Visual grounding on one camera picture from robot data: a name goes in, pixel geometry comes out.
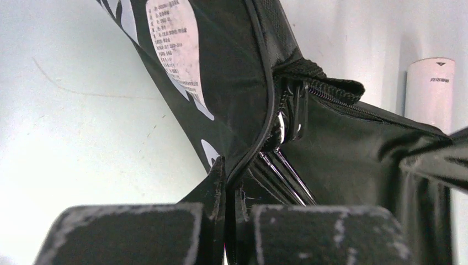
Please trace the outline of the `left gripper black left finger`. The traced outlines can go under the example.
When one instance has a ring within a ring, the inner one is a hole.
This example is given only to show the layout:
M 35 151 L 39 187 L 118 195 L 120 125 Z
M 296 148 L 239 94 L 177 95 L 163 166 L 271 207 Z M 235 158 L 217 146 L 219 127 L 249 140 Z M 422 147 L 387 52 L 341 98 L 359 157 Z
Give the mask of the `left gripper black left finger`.
M 225 160 L 176 204 L 74 206 L 47 233 L 35 264 L 223 264 Z

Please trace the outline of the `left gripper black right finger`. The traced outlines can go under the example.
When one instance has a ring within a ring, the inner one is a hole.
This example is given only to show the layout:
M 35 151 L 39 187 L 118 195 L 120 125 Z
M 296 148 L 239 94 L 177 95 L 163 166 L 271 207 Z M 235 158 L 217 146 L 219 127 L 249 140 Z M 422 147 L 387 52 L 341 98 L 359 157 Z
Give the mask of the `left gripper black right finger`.
M 242 188 L 234 204 L 238 264 L 414 264 L 385 208 L 264 204 Z

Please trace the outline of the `black racket bag crossway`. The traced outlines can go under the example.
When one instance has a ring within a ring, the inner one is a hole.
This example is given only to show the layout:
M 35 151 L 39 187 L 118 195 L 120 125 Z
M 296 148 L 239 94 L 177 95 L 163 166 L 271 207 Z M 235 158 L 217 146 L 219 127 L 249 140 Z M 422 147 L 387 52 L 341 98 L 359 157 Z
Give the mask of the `black racket bag crossway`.
M 280 149 L 317 205 L 372 205 L 400 223 L 414 264 L 453 264 L 450 187 L 467 189 L 467 130 L 447 135 L 363 103 L 364 86 L 305 59 L 279 1 L 100 1 L 129 37 L 205 168 L 225 160 L 224 241 L 238 264 L 234 197 L 283 204 L 250 170 Z

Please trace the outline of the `white shuttlecock tube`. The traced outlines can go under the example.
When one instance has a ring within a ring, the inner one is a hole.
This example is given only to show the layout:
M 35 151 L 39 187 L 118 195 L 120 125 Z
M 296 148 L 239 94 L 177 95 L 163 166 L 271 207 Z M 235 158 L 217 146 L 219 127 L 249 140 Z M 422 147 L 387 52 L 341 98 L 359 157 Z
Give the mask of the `white shuttlecock tube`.
M 418 60 L 406 74 L 406 118 L 426 123 L 448 133 L 452 124 L 456 63 L 444 57 Z

